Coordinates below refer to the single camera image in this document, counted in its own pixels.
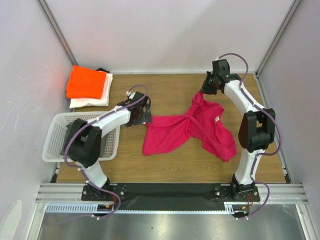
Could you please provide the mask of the pink t shirt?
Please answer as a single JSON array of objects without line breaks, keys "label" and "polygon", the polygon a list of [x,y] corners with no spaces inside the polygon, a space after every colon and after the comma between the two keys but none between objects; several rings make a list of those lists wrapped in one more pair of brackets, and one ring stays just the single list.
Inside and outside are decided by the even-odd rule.
[{"label": "pink t shirt", "polygon": [[165,154],[174,151],[190,138],[202,141],[202,148],[227,162],[237,154],[236,141],[232,133],[221,122],[223,107],[206,101],[198,92],[192,97],[185,114],[153,116],[147,124],[142,146],[144,156]]}]

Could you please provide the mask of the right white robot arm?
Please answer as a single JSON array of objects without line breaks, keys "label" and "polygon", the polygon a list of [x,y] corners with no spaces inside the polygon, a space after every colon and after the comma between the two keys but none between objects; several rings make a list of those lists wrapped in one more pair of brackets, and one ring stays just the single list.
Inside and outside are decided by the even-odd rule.
[{"label": "right white robot arm", "polygon": [[248,194],[256,194],[256,171],[261,157],[275,139],[275,111],[259,104],[246,89],[243,80],[231,73],[226,59],[212,62],[212,71],[206,73],[201,92],[215,95],[221,91],[229,97],[242,114],[238,141],[242,147],[238,169],[232,176],[228,195],[235,201],[244,201]]}]

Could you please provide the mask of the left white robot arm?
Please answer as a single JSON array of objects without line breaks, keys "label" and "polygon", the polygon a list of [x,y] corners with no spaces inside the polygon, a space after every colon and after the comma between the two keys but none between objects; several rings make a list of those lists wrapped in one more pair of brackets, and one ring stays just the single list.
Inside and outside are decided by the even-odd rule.
[{"label": "left white robot arm", "polygon": [[114,129],[124,125],[144,125],[152,121],[151,99],[139,91],[127,92],[127,99],[119,102],[111,111],[96,118],[84,120],[77,118],[69,124],[62,149],[64,161],[75,162],[88,183],[83,188],[84,201],[116,201],[110,192],[110,180],[99,163],[102,146],[106,136]]}]

